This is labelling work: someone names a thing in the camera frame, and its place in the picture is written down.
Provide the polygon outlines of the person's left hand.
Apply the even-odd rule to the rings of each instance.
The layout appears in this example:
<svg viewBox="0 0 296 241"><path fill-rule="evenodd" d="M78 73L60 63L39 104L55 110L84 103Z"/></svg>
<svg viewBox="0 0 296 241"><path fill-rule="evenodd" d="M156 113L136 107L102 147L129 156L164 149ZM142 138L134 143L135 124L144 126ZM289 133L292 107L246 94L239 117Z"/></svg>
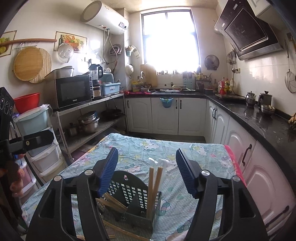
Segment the person's left hand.
<svg viewBox="0 0 296 241"><path fill-rule="evenodd" d="M15 161L18 161L22 159L25 156L25 154L19 154L15 155L16 158ZM16 166L14 167L12 171L12 179L13 182L10 184L10 190L12 192L12 197L22 197L23 196L23 180L22 178L25 176L25 173L23 169L21 169L19 166L17 166L18 169L16 169ZM10 170L1 168L1 177L4 175L8 175Z"/></svg>

